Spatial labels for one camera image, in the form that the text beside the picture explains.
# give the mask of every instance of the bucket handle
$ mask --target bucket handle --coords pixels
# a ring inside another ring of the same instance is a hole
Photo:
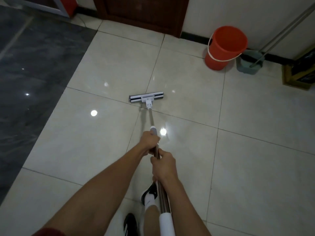
[[[211,35],[211,37],[210,37],[210,39],[209,39],[207,50],[208,50],[209,56],[210,56],[212,59],[214,59],[215,61],[218,61],[218,62],[228,62],[228,61],[230,61],[230,60],[236,59],[237,57],[239,57],[239,56],[242,54],[242,53],[240,53],[238,56],[236,56],[236,57],[234,57],[234,58],[232,58],[232,59],[228,59],[228,60],[219,60],[219,59],[214,58],[214,57],[210,54],[210,51],[209,51],[209,44],[210,44],[210,41],[211,41],[211,39],[212,39],[212,36],[213,36],[213,34]]]

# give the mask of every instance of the mop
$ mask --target mop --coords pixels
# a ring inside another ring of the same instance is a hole
[[[130,102],[143,102],[146,103],[147,109],[149,112],[149,118],[150,118],[150,131],[153,131],[154,135],[157,135],[157,129],[154,126],[153,121],[153,115],[152,115],[152,102],[154,99],[163,98],[164,94],[163,92],[155,92],[155,93],[145,93],[145,94],[139,94],[139,95],[130,95],[129,101]],[[158,153],[158,146],[156,146],[153,149],[153,155],[157,159],[160,159],[160,155]],[[160,219],[160,233],[161,236],[175,236],[175,230],[173,225],[173,219],[171,215],[171,210],[168,202],[168,197],[165,189],[163,188],[162,184],[157,182],[158,186],[158,196],[160,199],[160,210],[161,215],[159,217]]]

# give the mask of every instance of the shoe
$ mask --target shoe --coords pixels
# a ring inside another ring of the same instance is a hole
[[[127,214],[124,220],[125,236],[138,236],[138,226],[135,216],[132,213]]]
[[[141,196],[141,203],[144,205],[144,198],[146,197],[147,193],[149,194],[153,194],[154,195],[154,198],[156,199],[157,198],[157,184],[155,182],[152,182],[152,185],[142,193],[142,196]]]

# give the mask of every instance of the dark gray floor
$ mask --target dark gray floor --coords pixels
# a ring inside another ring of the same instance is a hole
[[[0,51],[27,14],[0,6]],[[96,31],[35,16],[0,59],[0,203]]]

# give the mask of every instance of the sock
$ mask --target sock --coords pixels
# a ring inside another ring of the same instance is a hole
[[[147,210],[150,206],[155,206],[155,198],[153,194],[147,193],[144,197],[144,208]]]

